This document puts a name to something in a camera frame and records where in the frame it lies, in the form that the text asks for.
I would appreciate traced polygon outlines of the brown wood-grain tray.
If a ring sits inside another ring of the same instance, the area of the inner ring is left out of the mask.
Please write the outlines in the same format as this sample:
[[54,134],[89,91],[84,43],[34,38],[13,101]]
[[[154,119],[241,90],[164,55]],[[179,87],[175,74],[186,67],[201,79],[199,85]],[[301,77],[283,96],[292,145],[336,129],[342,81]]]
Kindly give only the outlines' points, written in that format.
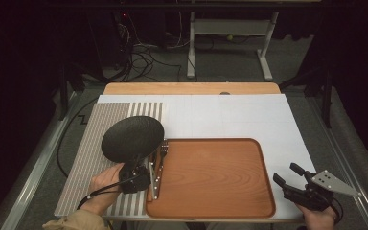
[[251,138],[170,139],[156,219],[269,219],[276,205],[259,142]]

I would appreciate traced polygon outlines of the grey striped placemat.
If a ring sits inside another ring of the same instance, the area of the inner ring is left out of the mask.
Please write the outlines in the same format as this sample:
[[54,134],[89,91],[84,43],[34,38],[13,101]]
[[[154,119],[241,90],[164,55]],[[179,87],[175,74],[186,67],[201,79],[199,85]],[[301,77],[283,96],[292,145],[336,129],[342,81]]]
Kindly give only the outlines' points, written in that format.
[[[87,195],[91,177],[113,165],[104,157],[101,148],[103,136],[112,125],[126,117],[139,115],[161,120],[162,111],[162,103],[96,103],[54,215],[65,217],[73,213]],[[103,216],[107,219],[147,219],[147,194],[142,191],[119,195]]]

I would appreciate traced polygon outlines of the white metal desk frame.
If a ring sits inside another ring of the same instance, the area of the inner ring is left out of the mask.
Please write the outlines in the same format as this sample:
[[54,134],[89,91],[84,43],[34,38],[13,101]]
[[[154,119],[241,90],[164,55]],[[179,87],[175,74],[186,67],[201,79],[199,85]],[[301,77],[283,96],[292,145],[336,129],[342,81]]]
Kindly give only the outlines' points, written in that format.
[[256,51],[264,79],[272,81],[273,77],[266,59],[272,35],[274,33],[279,13],[276,11],[270,19],[238,20],[238,19],[196,19],[194,12],[190,16],[189,52],[187,58],[187,77],[196,76],[195,38],[197,35],[240,35],[263,36],[264,45]]

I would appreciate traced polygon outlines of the person's right hand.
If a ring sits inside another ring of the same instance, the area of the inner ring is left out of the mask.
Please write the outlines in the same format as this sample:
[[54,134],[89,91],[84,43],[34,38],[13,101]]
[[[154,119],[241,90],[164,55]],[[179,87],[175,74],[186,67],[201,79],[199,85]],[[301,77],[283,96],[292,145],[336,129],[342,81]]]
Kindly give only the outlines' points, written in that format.
[[299,204],[296,207],[302,212],[308,230],[334,230],[336,213],[331,207],[324,211],[313,211]]

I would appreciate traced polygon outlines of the black stand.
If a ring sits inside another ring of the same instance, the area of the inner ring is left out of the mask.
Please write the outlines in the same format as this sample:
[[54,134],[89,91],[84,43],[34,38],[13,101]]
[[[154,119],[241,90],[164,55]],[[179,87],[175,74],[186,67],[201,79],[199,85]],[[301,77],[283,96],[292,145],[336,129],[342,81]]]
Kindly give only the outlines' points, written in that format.
[[332,87],[333,76],[327,64],[305,72],[299,73],[295,77],[279,84],[281,90],[289,86],[304,85],[304,95],[306,97],[316,97],[322,95],[321,118],[327,128],[331,128],[331,105],[332,105]]
[[76,62],[63,63],[58,69],[59,82],[59,101],[60,115],[59,120],[63,121],[68,112],[68,86],[71,86],[74,91],[81,92],[85,88],[82,80],[82,69]]

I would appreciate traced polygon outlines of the dark equipment box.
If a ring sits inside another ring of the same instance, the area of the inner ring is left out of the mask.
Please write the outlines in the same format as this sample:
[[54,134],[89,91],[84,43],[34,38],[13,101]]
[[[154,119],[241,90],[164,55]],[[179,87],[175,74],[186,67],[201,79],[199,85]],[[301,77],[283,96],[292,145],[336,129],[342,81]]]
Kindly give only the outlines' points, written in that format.
[[94,11],[89,14],[89,22],[101,66],[124,66],[127,63],[128,50],[121,37],[115,14],[109,11]]

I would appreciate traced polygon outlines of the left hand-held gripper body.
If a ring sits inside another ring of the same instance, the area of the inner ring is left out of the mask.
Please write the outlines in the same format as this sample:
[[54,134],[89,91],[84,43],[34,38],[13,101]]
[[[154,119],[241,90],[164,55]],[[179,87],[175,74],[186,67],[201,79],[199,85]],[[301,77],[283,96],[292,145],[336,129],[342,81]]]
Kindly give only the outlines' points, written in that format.
[[158,169],[152,162],[125,163],[119,172],[120,188],[124,194],[149,190],[150,199],[158,198]]

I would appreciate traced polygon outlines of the aluminium rail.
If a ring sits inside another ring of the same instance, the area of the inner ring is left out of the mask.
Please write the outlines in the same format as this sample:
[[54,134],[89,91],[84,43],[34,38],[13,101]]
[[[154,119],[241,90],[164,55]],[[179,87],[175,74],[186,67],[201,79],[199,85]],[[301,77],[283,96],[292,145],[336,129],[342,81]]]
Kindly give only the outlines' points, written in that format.
[[314,123],[325,136],[327,150],[313,156],[314,165],[327,169],[362,192],[361,197],[340,195],[337,199],[344,209],[344,217],[337,230],[368,230],[368,151],[359,138],[354,125],[346,114],[341,101],[333,99],[331,124],[321,118],[320,101],[309,98]]
[[76,109],[81,98],[81,93],[73,92],[66,100],[68,110],[61,120],[55,120],[49,125],[48,132],[43,135],[42,143],[37,148],[37,158],[30,170],[22,189],[11,207],[0,230],[16,230],[29,205],[31,204],[40,181],[58,147],[61,135],[64,133],[68,122],[71,120],[71,113]]

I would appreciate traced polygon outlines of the black textured plate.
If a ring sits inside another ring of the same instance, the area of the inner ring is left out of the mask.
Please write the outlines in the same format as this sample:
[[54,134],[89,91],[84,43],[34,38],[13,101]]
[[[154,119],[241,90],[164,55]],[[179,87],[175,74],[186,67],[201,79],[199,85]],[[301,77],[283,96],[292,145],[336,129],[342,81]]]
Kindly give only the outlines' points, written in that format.
[[149,116],[124,118],[110,127],[102,139],[103,155],[110,161],[126,163],[146,158],[164,140],[162,124]]

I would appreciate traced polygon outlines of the fork with brown handle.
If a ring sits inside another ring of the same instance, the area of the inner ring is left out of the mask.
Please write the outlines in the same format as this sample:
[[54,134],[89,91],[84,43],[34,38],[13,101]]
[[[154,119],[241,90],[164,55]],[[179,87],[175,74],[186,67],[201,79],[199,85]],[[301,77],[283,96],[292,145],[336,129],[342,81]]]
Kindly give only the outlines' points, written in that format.
[[158,162],[158,166],[156,170],[156,179],[155,179],[155,186],[154,186],[154,190],[155,190],[154,198],[155,199],[159,197],[161,179],[162,179],[162,174],[163,174],[163,169],[164,169],[164,160],[168,154],[168,151],[169,151],[169,142],[165,140],[162,143],[160,147],[160,151],[159,151],[159,162]]

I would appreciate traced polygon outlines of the person's left hand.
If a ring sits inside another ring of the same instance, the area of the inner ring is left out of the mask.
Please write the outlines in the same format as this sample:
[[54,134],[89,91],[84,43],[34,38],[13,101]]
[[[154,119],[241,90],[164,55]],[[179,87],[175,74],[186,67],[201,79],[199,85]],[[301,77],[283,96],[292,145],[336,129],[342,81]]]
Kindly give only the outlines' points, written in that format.
[[90,198],[82,204],[81,210],[99,216],[104,214],[119,195],[119,187],[113,184],[119,181],[119,171],[123,165],[123,163],[116,164],[91,178],[88,192]]

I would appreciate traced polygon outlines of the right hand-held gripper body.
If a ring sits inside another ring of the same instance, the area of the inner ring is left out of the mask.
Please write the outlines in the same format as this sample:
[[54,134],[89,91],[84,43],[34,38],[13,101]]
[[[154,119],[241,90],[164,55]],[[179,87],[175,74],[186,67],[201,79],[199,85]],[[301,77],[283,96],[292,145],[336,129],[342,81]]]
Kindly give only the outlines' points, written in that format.
[[282,180],[284,198],[309,210],[324,211],[330,207],[334,200],[334,193],[346,196],[362,196],[361,192],[327,170],[318,173],[302,171],[299,172],[299,175],[304,176],[307,180],[305,189],[295,188]]

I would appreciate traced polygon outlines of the light wooden table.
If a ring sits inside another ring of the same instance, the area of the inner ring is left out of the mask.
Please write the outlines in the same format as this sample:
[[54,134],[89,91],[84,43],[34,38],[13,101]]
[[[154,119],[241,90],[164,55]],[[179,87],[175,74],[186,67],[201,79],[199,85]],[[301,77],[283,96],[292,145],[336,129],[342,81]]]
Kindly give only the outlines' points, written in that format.
[[266,171],[300,185],[288,170],[311,158],[279,86],[272,82],[129,82],[105,87],[98,103],[162,103],[166,136],[251,138],[259,142]]

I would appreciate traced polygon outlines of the white board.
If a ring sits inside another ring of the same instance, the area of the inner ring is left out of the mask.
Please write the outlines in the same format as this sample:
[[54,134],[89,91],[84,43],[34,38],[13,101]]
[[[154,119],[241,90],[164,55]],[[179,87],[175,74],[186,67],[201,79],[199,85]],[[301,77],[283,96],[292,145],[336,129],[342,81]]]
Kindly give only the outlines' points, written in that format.
[[108,165],[105,132],[134,115],[157,118],[168,141],[160,195],[145,202],[150,217],[299,219],[272,179],[301,187],[290,163],[313,167],[285,95],[102,96],[87,127],[92,166]]

